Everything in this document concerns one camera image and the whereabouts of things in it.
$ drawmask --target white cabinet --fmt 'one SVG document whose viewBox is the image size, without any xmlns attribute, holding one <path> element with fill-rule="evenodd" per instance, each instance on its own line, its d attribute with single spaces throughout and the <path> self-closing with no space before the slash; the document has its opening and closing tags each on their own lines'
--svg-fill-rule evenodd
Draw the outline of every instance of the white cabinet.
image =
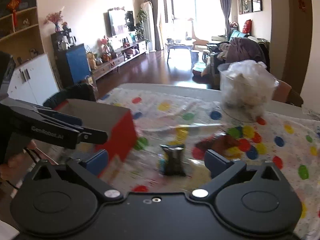
<svg viewBox="0 0 320 240">
<path fill-rule="evenodd" d="M 42 105 L 58 91 L 48 55 L 42 54 L 14 70 L 8 94 L 13 99 Z"/>
</svg>

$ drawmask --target cabinet handle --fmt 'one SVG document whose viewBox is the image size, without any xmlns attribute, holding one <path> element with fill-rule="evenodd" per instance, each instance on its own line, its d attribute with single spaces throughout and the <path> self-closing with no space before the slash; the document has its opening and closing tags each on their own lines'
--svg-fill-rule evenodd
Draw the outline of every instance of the cabinet handle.
<svg viewBox="0 0 320 240">
<path fill-rule="evenodd" d="M 24 73 L 25 73 L 25 75 L 27 77 L 27 80 L 29 80 L 30 79 L 30 75 L 29 75 L 29 72 L 28 72 L 27 68 L 24 70 Z"/>
<path fill-rule="evenodd" d="M 27 80 L 26 80 L 26 77 L 24 76 L 23 71 L 21 71 L 21 69 L 19 69 L 19 71 L 20 71 L 20 76 L 21 76 L 22 84 L 23 84 L 23 83 L 27 82 Z"/>
</svg>

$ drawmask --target clear plastic container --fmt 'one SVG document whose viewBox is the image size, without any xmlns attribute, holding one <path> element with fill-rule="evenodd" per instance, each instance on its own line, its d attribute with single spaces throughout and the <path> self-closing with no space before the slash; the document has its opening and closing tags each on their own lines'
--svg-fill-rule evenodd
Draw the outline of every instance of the clear plastic container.
<svg viewBox="0 0 320 240">
<path fill-rule="evenodd" d="M 226 76 L 225 71 L 229 66 L 230 63 L 218 66 L 220 72 L 221 108 L 239 121 L 254 121 L 257 116 L 263 115 L 265 105 L 272 100 L 273 93 L 279 82 L 275 77 L 271 76 L 274 82 L 270 87 L 264 86 L 261 88 L 248 85 Z"/>
</svg>

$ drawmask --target blue cabinet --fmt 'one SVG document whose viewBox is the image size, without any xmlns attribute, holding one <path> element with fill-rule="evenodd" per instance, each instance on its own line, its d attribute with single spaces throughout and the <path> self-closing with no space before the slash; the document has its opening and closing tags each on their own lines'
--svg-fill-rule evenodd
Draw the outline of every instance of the blue cabinet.
<svg viewBox="0 0 320 240">
<path fill-rule="evenodd" d="M 56 63 L 63 87 L 79 83 L 85 76 L 91 75 L 84 44 L 58 51 Z"/>
</svg>

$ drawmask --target green dot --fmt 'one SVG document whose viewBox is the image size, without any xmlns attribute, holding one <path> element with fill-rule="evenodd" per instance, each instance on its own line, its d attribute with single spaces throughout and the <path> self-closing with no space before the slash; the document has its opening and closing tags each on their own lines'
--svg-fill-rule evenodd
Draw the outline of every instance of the green dot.
<svg viewBox="0 0 320 240">
<path fill-rule="evenodd" d="M 149 142 L 148 142 L 147 138 L 139 137 L 133 148 L 135 150 L 141 151 L 141 150 L 144 150 L 144 148 L 148 145 L 149 145 Z"/>
<path fill-rule="evenodd" d="M 234 139 L 240 138 L 240 131 L 236 127 L 228 129 L 227 134 L 230 134 Z"/>
<path fill-rule="evenodd" d="M 186 113 L 186 114 L 184 114 L 183 115 L 183 119 L 184 120 L 186 120 L 186 121 L 190 121 L 191 119 L 193 119 L 195 117 L 195 115 L 194 114 L 192 114 L 192 113 Z"/>
<path fill-rule="evenodd" d="M 312 142 L 313 141 L 310 135 L 307 135 L 306 139 L 307 139 L 308 142 Z"/>
<path fill-rule="evenodd" d="M 306 167 L 306 165 L 300 165 L 298 169 L 298 174 L 301 179 L 308 179 L 309 178 L 309 172 Z"/>
</svg>

